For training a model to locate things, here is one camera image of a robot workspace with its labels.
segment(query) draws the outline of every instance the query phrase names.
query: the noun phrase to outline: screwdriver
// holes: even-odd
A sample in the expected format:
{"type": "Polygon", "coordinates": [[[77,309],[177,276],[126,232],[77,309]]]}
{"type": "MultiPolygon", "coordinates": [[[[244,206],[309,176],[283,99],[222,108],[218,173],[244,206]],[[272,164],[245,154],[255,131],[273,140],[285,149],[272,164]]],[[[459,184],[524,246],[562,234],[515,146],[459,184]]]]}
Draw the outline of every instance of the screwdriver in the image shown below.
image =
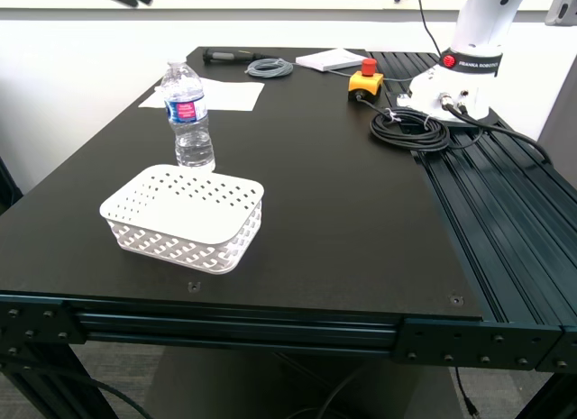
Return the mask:
{"type": "Polygon", "coordinates": [[[276,59],[276,57],[245,50],[224,50],[216,48],[206,48],[202,55],[202,60],[205,63],[210,63],[213,60],[228,61],[231,63],[251,63],[260,59],[276,59]]]}

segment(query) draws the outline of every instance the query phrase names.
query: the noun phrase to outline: bottle label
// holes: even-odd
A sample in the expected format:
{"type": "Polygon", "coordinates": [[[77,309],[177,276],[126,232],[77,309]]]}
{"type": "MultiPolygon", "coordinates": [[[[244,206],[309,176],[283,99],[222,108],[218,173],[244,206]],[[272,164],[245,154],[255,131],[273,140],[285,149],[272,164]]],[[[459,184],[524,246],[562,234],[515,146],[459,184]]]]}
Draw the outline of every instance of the bottle label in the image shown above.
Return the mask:
{"type": "Polygon", "coordinates": [[[169,120],[173,123],[193,123],[206,117],[206,101],[200,97],[195,101],[172,102],[164,101],[169,120]]]}

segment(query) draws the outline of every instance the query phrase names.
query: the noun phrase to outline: white paper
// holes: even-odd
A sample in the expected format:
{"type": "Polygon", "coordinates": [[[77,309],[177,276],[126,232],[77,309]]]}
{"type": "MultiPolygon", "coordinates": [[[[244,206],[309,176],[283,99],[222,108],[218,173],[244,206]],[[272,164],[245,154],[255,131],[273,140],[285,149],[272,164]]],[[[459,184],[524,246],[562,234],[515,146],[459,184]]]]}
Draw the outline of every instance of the white paper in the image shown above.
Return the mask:
{"type": "MultiPolygon", "coordinates": [[[[224,83],[213,79],[200,79],[205,92],[206,108],[209,110],[252,111],[264,87],[262,83],[224,83]]],[[[138,106],[164,108],[161,91],[155,90],[138,106]]]]}
{"type": "Polygon", "coordinates": [[[297,64],[324,72],[326,70],[349,68],[358,66],[366,57],[353,54],[342,48],[318,52],[308,56],[297,57],[297,64]]]}

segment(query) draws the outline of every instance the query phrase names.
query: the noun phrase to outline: white plastic basket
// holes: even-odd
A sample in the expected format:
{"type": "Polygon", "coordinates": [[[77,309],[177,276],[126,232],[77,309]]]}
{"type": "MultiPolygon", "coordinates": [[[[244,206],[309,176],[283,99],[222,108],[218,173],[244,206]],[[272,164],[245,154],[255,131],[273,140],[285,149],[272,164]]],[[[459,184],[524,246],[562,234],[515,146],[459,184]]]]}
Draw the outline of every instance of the white plastic basket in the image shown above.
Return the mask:
{"type": "Polygon", "coordinates": [[[156,165],[100,206],[125,250],[222,274],[234,269],[261,227],[260,183],[156,165]]]}

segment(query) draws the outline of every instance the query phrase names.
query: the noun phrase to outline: water bottle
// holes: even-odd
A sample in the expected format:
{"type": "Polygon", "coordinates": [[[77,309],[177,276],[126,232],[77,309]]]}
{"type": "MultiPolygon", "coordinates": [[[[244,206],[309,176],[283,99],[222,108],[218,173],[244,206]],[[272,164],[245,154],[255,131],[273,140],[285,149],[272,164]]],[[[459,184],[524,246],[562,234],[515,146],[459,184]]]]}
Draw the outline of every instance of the water bottle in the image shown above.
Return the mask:
{"type": "Polygon", "coordinates": [[[213,171],[215,153],[208,134],[205,94],[197,73],[184,59],[171,59],[160,89],[176,136],[177,162],[198,171],[213,171]]]}

